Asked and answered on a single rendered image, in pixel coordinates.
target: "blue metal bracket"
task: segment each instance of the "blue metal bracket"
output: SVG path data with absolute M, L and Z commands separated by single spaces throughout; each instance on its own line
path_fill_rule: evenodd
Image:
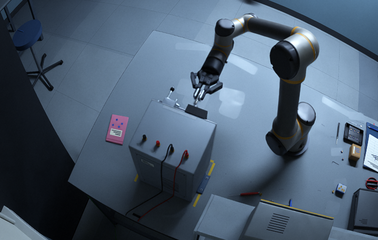
M 202 182 L 201 182 L 201 184 L 199 185 L 198 190 L 196 191 L 197 193 L 199 193 L 199 194 L 202 194 L 202 193 L 203 193 L 203 191 L 204 191 L 205 188 L 206 188 L 206 184 L 208 184 L 208 181 L 209 181 L 209 178 L 210 178 L 210 177 L 211 177 L 211 176 L 208 176 L 208 175 L 205 173 L 205 175 L 203 176 Z

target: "white paper sheet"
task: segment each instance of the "white paper sheet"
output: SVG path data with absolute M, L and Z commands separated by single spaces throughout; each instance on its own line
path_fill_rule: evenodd
M 378 172 L 378 139 L 371 134 L 368 137 L 364 165 Z

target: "tiled floor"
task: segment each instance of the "tiled floor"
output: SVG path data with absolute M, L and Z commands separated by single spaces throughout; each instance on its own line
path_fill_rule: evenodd
M 305 85 L 378 121 L 378 63 L 352 47 L 285 13 L 250 0 L 33 0 L 43 27 L 34 49 L 46 53 L 45 66 L 64 63 L 38 81 L 34 90 L 74 161 L 110 93 L 152 31 L 212 45 L 215 22 L 246 13 L 310 30 L 320 54 L 308 68 Z M 25 5 L 16 27 L 31 20 Z M 271 68 L 269 52 L 277 41 L 247 33 L 235 39 L 232 53 Z M 30 50 L 19 53 L 24 68 L 35 71 Z M 145 237 L 114 226 L 89 204 L 74 236 L 79 240 L 141 240 Z

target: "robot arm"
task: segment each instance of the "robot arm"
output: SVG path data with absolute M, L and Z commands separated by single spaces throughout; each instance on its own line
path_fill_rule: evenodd
M 299 152 L 307 143 L 306 137 L 315 121 L 314 109 L 307 103 L 299 103 L 301 83 L 307 66 L 317 59 L 320 51 L 317 39 L 306 29 L 263 20 L 253 13 L 217 21 L 214 45 L 201 70 L 196 75 L 191 73 L 195 104 L 223 87 L 219 76 L 233 49 L 233 38 L 246 32 L 280 41 L 270 52 L 271 64 L 280 78 L 280 92 L 277 117 L 266 140 L 277 155 Z

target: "cable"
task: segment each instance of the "cable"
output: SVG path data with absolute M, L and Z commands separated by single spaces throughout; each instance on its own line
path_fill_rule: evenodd
M 141 217 L 139 217 L 139 219 L 137 220 L 137 221 L 140 221 L 141 219 L 142 219 L 142 217 L 144 217 L 146 214 L 148 214 L 148 212 L 150 212 L 150 211 L 152 211 L 154 208 L 156 208 L 157 206 L 159 206 L 159 205 L 161 205 L 161 204 L 163 204 L 163 203 L 165 203 L 166 201 L 168 201 L 168 200 L 170 200 L 170 199 L 172 199 L 173 197 L 174 197 L 174 188 L 175 188 L 175 175 L 176 175 L 176 173 L 177 173 L 177 168 L 181 165 L 181 162 L 183 161 L 183 158 L 184 158 L 184 155 L 185 154 L 187 154 L 187 150 L 185 150 L 184 152 L 183 152 L 183 156 L 181 156 L 181 160 L 180 160 L 180 163 L 179 163 L 179 165 L 176 167 L 176 169 L 174 170 L 174 180 L 173 180 L 173 196 L 171 196 L 169 199 L 167 199 L 167 200 L 165 200 L 165 201 L 163 201 L 163 202 L 161 202 L 160 204 L 158 204 L 158 205 L 156 205 L 156 206 L 154 206 L 153 208 L 151 208 L 151 210 L 149 210 L 149 211 L 147 211 L 144 215 L 142 215 Z
M 129 212 L 131 212 L 132 210 L 134 210 L 135 208 L 139 207 L 140 205 L 144 204 L 145 202 L 151 200 L 152 198 L 154 198 L 154 197 L 156 197 L 156 196 L 158 196 L 158 195 L 160 195 L 160 194 L 162 193 L 162 191 L 163 191 L 163 185 L 162 185 L 162 163 L 167 159 L 168 151 L 170 150 L 170 147 L 172 148 L 172 149 L 171 149 L 172 152 L 174 151 L 174 150 L 173 150 L 173 144 L 168 145 L 167 154 L 165 155 L 164 160 L 162 160 L 162 162 L 161 162 L 161 191 L 160 191 L 157 195 L 151 197 L 150 199 L 148 199 L 148 200 L 142 202 L 141 204 L 139 204 L 139 205 L 133 207 L 132 209 L 130 209 L 130 210 L 125 214 L 125 216 L 127 216 L 127 214 L 128 214 Z
M 369 178 L 365 181 L 365 186 L 366 186 L 368 189 L 376 190 L 376 189 L 378 188 L 378 181 L 377 181 L 377 179 L 375 179 L 374 177 L 369 177 Z

